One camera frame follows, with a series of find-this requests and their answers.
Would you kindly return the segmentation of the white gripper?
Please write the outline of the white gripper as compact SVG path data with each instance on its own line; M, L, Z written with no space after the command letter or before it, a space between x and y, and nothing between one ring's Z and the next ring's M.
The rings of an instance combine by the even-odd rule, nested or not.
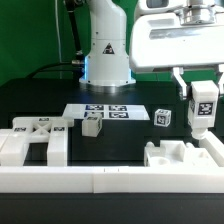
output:
M174 13L140 17L132 29L129 61L135 73L173 67L182 100L187 99L183 68L218 65L217 86L224 94L224 13L216 15L215 24L189 26Z

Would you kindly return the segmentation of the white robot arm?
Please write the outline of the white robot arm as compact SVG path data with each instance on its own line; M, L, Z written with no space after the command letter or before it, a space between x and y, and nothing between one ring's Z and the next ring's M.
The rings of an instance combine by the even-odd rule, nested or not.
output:
M169 71L186 97L186 70L213 69L224 94L224 5L219 0L138 0L131 37L112 0L86 0L91 50L81 81L94 87L132 84L132 73Z

